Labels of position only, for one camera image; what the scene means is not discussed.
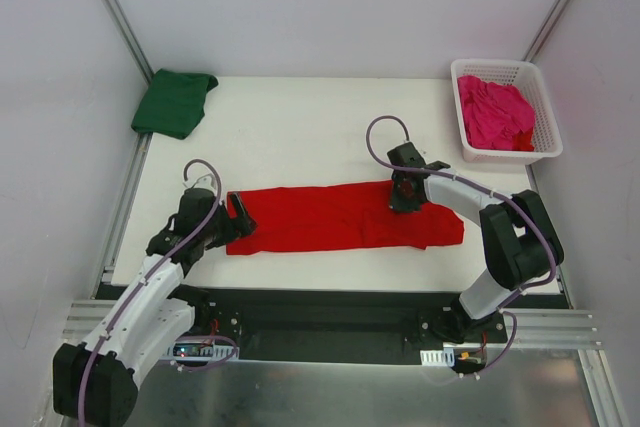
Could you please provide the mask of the red t shirt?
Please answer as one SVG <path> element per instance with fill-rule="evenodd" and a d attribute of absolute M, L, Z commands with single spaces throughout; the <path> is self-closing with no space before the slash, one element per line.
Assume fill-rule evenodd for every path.
<path fill-rule="evenodd" d="M 463 242 L 464 223 L 451 209 L 427 203 L 413 213 L 395 213 L 389 207 L 391 188 L 386 180 L 242 191 L 240 197 L 257 228 L 229 244 L 226 253 L 424 250 Z"/>

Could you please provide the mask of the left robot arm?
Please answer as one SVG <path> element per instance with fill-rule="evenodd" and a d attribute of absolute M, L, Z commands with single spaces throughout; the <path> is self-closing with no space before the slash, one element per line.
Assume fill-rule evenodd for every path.
<path fill-rule="evenodd" d="M 196 344 L 217 343 L 225 360 L 236 354 L 236 342 L 217 332 L 208 293 L 185 279 L 208 250 L 247 237 L 256 227 L 239 193 L 220 200 L 209 188 L 186 189 L 115 305 L 83 340 L 64 343 L 55 353 L 54 411 L 82 425 L 122 426 L 144 379 L 181 337 L 188 354 Z"/>

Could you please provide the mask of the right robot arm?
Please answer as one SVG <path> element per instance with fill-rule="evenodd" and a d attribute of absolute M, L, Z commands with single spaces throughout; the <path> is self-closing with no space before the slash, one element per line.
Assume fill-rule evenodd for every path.
<path fill-rule="evenodd" d="M 432 335 L 455 344 L 481 335 L 518 292 L 549 274 L 564 251 L 540 196 L 532 190 L 502 194 L 463 178 L 450 165 L 431 164 L 405 142 L 387 152 L 392 173 L 390 207 L 413 213 L 427 203 L 444 206 L 481 230 L 485 270 L 429 321 Z"/>

